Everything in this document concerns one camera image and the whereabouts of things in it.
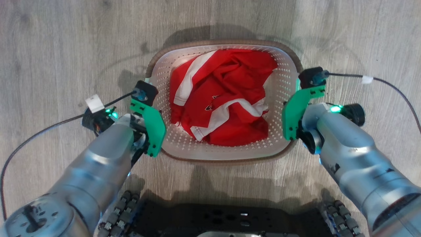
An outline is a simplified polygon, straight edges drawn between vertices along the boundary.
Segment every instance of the laundry basket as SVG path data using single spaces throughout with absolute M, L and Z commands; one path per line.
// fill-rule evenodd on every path
M 237 147 L 211 145 L 205 141 L 198 142 L 170 123 L 169 85 L 172 71 L 197 55 L 227 48 L 265 51 L 277 61 L 278 67 L 265 84 L 266 103 L 269 106 L 268 113 L 263 115 L 269 125 L 269 136 L 265 140 Z M 283 103 L 295 93 L 298 73 L 301 71 L 302 65 L 297 55 L 287 46 L 271 41 L 207 40 L 161 50 L 149 63 L 146 78 L 159 91 L 154 107 L 162 112 L 167 127 L 163 152 L 172 158 L 192 162 L 243 162 L 285 155 L 295 142 L 286 140 L 282 135 Z

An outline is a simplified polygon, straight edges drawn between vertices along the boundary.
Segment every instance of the silver arm segment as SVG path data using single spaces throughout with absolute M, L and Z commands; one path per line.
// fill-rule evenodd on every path
M 421 236 L 421 188 L 349 119 L 324 103 L 307 110 L 303 127 L 321 148 L 321 164 L 366 217 L 371 236 Z
M 126 115 L 89 144 L 47 194 L 14 212 L 0 236 L 92 236 L 130 172 L 132 145 Z

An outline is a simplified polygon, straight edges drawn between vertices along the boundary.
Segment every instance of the wooden floor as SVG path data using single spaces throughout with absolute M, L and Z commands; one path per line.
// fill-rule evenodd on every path
M 282 42 L 304 68 L 364 73 L 400 88 L 421 113 L 419 0 L 2 0 L 0 1 L 0 161 L 37 131 L 82 113 L 85 98 L 127 93 L 158 50 L 202 39 Z M 324 98 L 359 102 L 365 131 L 395 166 L 421 185 L 421 136 L 391 88 L 352 78 L 329 80 Z M 127 103 L 118 104 L 127 111 Z M 8 214 L 45 193 L 94 139 L 75 121 L 25 146 L 5 176 Z M 174 203 L 283 208 L 341 199 L 364 231 L 365 220 L 334 181 L 298 145 L 286 157 L 245 166 L 198 166 L 164 155 L 144 158 L 124 189 Z

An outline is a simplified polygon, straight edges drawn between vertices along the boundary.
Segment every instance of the wire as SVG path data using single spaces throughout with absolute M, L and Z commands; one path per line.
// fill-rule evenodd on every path
M 125 95 L 123 95 L 123 96 L 119 97 L 118 99 L 115 99 L 115 100 L 111 101 L 110 103 L 108 103 L 108 104 L 104 105 L 104 107 L 108 107 L 108 106 L 110 106 L 110 105 L 112 105 L 112 104 L 114 104 L 114 103 L 116 103 L 116 102 L 118 102 L 118 101 L 120 101 L 120 100 L 122 100 L 122 99 L 124 99 L 124 98 L 126 98 L 126 97 L 128 97 L 128 96 L 131 96 L 131 95 L 133 95 L 133 94 L 135 94 L 135 93 L 136 93 L 136 91 L 130 92 L 130 93 L 128 93 L 128 94 L 125 94 Z M 1 175 L 0 175 L 0 199 L 1 199 L 1 209 L 2 209 L 2 213 L 3 213 L 3 220 L 4 220 L 4 221 L 6 221 L 6 219 L 7 219 L 7 215 L 6 215 L 6 204 L 5 204 L 5 201 L 4 201 L 4 177 L 5 177 L 5 173 L 6 173 L 7 167 L 8 167 L 8 165 L 9 165 L 10 161 L 12 160 L 12 158 L 16 155 L 16 153 L 17 153 L 20 149 L 22 149 L 22 147 L 24 147 L 26 144 L 28 144 L 30 141 L 32 141 L 34 138 L 38 137 L 39 135 L 41 135 L 41 134 L 45 133 L 46 131 L 48 131 L 48 130 L 50 130 L 50 129 L 56 128 L 56 127 L 58 127 L 58 126 L 60 126 L 60 125 L 62 125 L 62 124 L 66 124 L 66 123 L 71 122 L 71 121 L 73 121 L 73 120 L 76 120 L 76 119 L 82 118 L 84 115 L 85 115 L 85 114 L 81 114 L 81 115 L 75 116 L 75 117 L 73 117 L 73 118 L 69 118 L 69 119 L 66 119 L 66 120 L 64 120 L 64 121 L 58 122 L 58 123 L 56 123 L 56 124 L 53 124 L 53 125 L 51 125 L 51 126 L 49 126 L 49 127 L 47 127 L 47 128 L 44 128 L 43 130 L 41 130 L 41 131 L 39 131 L 39 132 L 35 133 L 35 134 L 34 134 L 33 136 L 31 136 L 30 138 L 26 139 L 26 141 L 22 142 L 22 144 L 20 144 L 20 145 L 19 145 L 19 146 L 18 146 L 18 147 L 17 147 L 17 148 L 16 148 L 16 149 L 15 149 L 15 150 L 14 150 L 14 151 L 10 154 L 9 158 L 7 158 L 7 160 L 6 160 L 5 164 L 4 164 L 3 168 L 2 168 Z
M 359 74 L 341 74 L 341 73 L 329 73 L 329 75 L 331 76 L 343 76 L 343 77 L 356 77 L 356 78 L 362 78 L 363 75 L 359 75 Z M 417 123 L 417 127 L 418 127 L 418 131 L 421 134 L 421 124 L 419 121 L 419 118 L 417 116 L 417 113 L 415 112 L 414 107 L 412 106 L 411 102 L 408 100 L 408 98 L 405 96 L 405 94 L 403 94 L 402 91 L 400 91 L 396 86 L 392 85 L 390 82 L 385 81 L 383 79 L 380 78 L 376 78 L 373 77 L 373 80 L 375 81 L 379 81 L 381 83 L 384 83 L 388 86 L 390 86 L 391 88 L 393 88 L 400 96 L 402 96 L 402 98 L 405 100 L 405 102 L 408 104 L 409 108 L 411 109 L 412 115 L 414 116 L 415 122 Z

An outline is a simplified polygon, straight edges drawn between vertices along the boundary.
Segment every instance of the green 3d-printed bracket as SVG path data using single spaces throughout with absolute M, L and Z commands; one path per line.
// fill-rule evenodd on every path
M 167 129 L 161 117 L 161 113 L 156 109 L 135 99 L 131 100 L 130 109 L 142 115 L 145 120 L 146 132 L 149 138 L 148 154 L 156 157 L 161 151 Z
M 285 139 L 295 140 L 297 137 L 298 123 L 303 118 L 304 112 L 311 99 L 323 97 L 326 85 L 298 90 L 291 96 L 282 110 L 282 130 Z

